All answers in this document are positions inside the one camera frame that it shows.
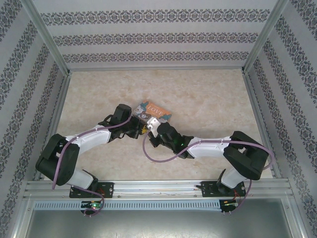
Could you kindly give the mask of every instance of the patterned wallpaper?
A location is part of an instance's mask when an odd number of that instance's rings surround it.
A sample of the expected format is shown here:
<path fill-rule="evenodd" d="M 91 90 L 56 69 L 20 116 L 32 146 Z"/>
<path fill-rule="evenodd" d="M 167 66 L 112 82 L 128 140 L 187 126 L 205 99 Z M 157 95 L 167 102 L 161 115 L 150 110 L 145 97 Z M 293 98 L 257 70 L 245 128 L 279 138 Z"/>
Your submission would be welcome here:
<path fill-rule="evenodd" d="M 19 0 L 0 0 L 0 238 L 31 180 L 64 76 Z"/>
<path fill-rule="evenodd" d="M 34 0 L 68 67 L 243 66 L 276 0 Z"/>
<path fill-rule="evenodd" d="M 317 8 L 292 0 L 249 72 L 282 175 L 317 237 Z"/>

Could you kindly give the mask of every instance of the enclosure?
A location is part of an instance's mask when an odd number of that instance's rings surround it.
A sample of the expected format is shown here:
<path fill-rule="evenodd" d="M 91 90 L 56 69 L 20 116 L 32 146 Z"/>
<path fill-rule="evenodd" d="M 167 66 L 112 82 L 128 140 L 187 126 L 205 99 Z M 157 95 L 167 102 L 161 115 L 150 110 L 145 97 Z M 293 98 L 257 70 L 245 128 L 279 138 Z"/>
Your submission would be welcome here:
<path fill-rule="evenodd" d="M 0 5 L 0 238 L 57 230 L 61 237 L 317 237 L 316 0 Z M 244 208 L 222 216 L 193 189 L 218 179 L 228 161 L 153 163 L 143 137 L 78 158 L 78 168 L 115 184 L 97 220 L 80 216 L 67 185 L 51 190 L 36 172 L 52 135 L 85 131 L 118 104 L 143 100 L 171 111 L 181 134 L 240 130 L 274 152 L 276 164 L 252 184 Z M 172 155 L 149 142 L 146 149 L 156 159 Z"/>

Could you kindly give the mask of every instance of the book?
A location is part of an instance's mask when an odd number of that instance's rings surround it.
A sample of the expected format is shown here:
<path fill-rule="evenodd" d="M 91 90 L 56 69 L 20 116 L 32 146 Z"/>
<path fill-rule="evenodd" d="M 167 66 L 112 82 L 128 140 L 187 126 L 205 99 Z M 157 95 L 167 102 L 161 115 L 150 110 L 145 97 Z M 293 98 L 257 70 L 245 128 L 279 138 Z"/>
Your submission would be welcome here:
<path fill-rule="evenodd" d="M 155 117 L 160 123 L 169 122 L 172 114 L 150 101 L 143 101 L 134 111 L 133 116 L 139 118 L 145 123 L 151 118 Z"/>

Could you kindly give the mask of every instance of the table surface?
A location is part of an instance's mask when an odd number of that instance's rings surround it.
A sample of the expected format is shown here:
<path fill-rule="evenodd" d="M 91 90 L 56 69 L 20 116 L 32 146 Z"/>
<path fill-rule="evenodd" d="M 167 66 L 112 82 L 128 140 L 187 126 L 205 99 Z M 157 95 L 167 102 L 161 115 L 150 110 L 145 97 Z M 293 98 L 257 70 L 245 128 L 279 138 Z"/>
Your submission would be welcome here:
<path fill-rule="evenodd" d="M 143 100 L 172 112 L 170 123 L 181 134 L 219 138 L 240 130 L 261 143 L 238 69 L 75 72 L 57 133 L 81 133 L 113 114 L 118 104 L 134 109 Z M 213 157 L 154 163 L 143 154 L 142 140 L 143 135 L 137 140 L 126 136 L 97 146 L 78 158 L 77 168 L 104 180 L 217 179 L 231 168 L 225 158 Z M 174 155 L 149 141 L 146 150 L 158 160 Z M 270 170 L 262 177 L 271 178 Z"/>

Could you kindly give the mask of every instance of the marble floor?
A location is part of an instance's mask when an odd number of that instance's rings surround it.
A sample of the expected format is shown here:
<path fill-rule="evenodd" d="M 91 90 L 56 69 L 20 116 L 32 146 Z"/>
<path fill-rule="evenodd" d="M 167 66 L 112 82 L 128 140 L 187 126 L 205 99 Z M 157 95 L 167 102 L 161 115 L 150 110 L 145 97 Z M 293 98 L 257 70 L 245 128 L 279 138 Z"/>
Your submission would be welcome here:
<path fill-rule="evenodd" d="M 241 130 L 261 142 L 241 71 L 153 70 L 75 72 L 70 80 L 57 132 L 73 135 L 94 127 L 120 103 L 136 108 L 150 100 L 172 112 L 171 125 L 179 133 L 202 138 L 229 136 Z M 77 168 L 99 179 L 217 179 L 231 165 L 225 158 L 177 158 L 167 163 L 148 160 L 138 140 L 124 137 L 85 152 Z M 147 152 L 155 159 L 173 153 L 162 146 Z M 270 170 L 262 174 L 271 178 Z"/>

